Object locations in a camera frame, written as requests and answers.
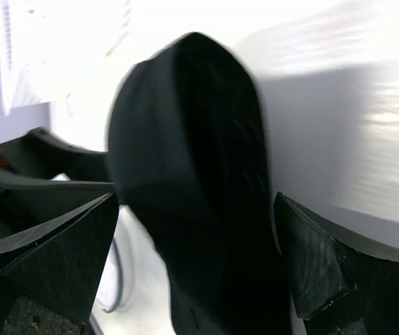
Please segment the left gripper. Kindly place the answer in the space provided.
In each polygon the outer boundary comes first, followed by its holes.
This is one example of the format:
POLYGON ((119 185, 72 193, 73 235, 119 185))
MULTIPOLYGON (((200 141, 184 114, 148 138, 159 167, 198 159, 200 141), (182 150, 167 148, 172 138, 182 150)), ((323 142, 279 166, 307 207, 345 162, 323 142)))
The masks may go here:
POLYGON ((23 247, 21 231, 113 191, 104 152, 75 147, 45 128, 1 143, 0 164, 11 171, 0 168, 0 251, 23 247), (49 180, 58 174, 75 181, 49 180))

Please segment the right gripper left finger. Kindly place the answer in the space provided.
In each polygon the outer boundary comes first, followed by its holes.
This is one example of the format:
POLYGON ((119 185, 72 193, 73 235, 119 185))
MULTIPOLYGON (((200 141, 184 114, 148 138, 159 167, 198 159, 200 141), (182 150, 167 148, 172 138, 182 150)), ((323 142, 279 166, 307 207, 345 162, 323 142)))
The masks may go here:
POLYGON ((0 334, 79 334, 89 322, 118 217, 106 194, 0 239, 0 334))

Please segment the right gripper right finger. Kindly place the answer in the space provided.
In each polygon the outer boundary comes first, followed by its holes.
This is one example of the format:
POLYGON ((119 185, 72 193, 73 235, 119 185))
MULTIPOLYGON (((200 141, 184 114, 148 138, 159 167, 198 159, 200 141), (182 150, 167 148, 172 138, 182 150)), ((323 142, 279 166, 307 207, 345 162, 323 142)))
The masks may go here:
POLYGON ((273 211, 296 315, 308 334, 399 335, 399 248, 282 193, 273 211))

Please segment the white mesh laundry bag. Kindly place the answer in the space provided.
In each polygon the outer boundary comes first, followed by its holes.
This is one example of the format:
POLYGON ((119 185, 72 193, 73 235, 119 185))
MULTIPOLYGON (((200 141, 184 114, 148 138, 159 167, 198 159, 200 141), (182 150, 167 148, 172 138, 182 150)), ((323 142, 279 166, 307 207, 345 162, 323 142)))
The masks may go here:
POLYGON ((168 308, 164 262, 143 224, 129 207, 121 207, 93 312, 150 312, 168 308))

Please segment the black bra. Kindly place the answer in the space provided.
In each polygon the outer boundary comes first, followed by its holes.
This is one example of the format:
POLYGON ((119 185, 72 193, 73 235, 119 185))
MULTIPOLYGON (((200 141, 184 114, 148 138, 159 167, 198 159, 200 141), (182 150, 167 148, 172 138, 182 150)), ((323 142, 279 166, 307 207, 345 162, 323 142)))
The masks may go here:
POLYGON ((188 33, 140 62, 108 128, 108 170, 168 273, 177 334, 290 334, 254 84, 188 33))

